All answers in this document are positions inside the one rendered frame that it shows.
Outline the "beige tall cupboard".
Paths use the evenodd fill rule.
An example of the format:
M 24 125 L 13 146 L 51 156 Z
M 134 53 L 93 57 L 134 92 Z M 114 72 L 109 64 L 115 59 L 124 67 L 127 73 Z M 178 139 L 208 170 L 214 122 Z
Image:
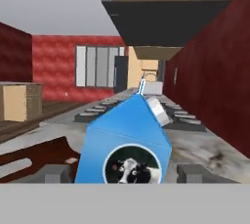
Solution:
M 156 81 L 157 71 L 158 60 L 140 60 L 137 58 L 134 48 L 128 48 L 128 88 L 138 87 L 144 73 L 146 81 Z

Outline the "dark brown wooden tray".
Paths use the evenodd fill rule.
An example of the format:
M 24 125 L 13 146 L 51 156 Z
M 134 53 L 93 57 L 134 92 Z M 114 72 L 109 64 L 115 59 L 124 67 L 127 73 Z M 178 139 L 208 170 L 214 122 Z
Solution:
M 0 178 L 0 183 L 9 183 L 11 181 L 21 179 L 22 177 L 34 174 L 47 164 L 67 164 L 64 161 L 70 157 L 75 157 L 79 160 L 80 154 L 69 146 L 65 136 L 0 155 L 0 166 L 11 164 L 13 161 L 19 161 L 25 158 L 28 158 L 31 161 L 31 165 L 29 167 L 4 175 Z M 71 179 L 74 181 L 78 161 L 73 164 L 69 164 L 69 166 L 71 168 Z

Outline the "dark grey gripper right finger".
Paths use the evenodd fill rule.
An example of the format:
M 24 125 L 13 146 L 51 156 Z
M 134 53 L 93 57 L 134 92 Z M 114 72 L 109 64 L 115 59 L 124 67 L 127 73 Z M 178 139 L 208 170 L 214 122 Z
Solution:
M 178 183 L 222 184 L 233 183 L 233 180 L 209 172 L 200 164 L 178 164 Z

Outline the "dark grey range hood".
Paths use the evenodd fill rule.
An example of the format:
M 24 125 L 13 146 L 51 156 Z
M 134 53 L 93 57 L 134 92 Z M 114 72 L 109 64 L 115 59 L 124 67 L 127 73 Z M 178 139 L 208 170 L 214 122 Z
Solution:
M 234 0 L 102 0 L 129 46 L 181 47 Z

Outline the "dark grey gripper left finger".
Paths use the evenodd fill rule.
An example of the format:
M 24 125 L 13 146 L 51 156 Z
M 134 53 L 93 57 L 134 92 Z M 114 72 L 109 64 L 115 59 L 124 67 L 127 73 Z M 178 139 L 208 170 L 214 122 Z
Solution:
M 14 183 L 70 183 L 71 168 L 68 164 L 47 164 L 36 173 L 14 180 Z

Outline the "blue milk carton with cow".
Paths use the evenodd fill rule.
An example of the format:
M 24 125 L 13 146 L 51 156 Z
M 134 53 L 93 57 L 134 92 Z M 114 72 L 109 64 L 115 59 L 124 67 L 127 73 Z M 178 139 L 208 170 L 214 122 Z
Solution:
M 160 184 L 172 145 L 163 127 L 170 117 L 159 100 L 138 91 L 88 124 L 77 183 Z

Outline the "dark grey fridge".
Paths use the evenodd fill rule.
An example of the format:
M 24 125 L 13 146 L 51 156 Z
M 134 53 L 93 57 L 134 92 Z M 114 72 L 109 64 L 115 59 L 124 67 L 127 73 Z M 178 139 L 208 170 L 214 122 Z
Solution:
M 127 89 L 128 79 L 128 57 L 115 57 L 114 92 L 119 93 Z

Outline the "black hob with grey grates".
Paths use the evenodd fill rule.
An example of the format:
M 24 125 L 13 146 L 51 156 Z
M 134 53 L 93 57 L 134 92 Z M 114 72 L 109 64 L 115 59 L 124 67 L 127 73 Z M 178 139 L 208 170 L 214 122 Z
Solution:
M 92 106 L 91 108 L 85 109 L 83 112 L 78 113 L 74 117 L 74 121 L 90 123 L 121 103 L 122 100 L 100 102 L 96 106 Z M 195 132 L 206 131 L 206 127 L 199 119 L 196 118 L 195 115 L 183 110 L 179 105 L 169 104 L 166 102 L 161 102 L 160 105 L 170 118 L 170 122 L 164 125 L 165 129 Z

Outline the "white framed window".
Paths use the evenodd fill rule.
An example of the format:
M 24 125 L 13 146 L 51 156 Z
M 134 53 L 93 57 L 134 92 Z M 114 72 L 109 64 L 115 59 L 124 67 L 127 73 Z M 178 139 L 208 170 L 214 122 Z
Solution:
M 115 57 L 124 56 L 122 46 L 75 46 L 75 86 L 112 88 Z

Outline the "beige cupboard with brown top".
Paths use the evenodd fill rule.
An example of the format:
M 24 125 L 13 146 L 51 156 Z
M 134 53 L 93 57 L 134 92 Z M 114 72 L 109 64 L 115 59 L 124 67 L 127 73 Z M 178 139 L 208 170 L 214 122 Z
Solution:
M 24 122 L 41 113 L 41 83 L 0 81 L 0 121 Z

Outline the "brown wall cupboard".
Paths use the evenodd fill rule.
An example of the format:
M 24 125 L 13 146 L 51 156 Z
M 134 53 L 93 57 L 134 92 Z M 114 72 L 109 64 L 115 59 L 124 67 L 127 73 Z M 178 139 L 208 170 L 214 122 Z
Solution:
M 182 47 L 135 46 L 136 56 L 140 60 L 171 60 Z

